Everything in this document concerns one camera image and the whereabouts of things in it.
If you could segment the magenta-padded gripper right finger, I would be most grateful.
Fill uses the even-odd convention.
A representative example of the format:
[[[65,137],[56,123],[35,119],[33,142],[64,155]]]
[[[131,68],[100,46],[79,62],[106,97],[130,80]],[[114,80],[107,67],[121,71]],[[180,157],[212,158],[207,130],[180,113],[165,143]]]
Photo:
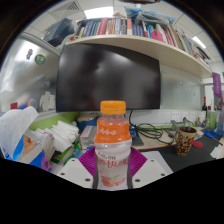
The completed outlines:
[[[136,189],[167,175],[167,164],[158,151],[145,155],[132,148],[127,173],[127,186]]]

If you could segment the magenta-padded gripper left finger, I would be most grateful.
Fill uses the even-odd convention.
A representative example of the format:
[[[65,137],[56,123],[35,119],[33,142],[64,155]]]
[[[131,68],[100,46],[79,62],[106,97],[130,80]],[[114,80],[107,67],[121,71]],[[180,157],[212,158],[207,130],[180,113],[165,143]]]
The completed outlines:
[[[99,181],[95,148],[80,158],[71,158],[58,172],[58,176],[85,188],[96,189]]]

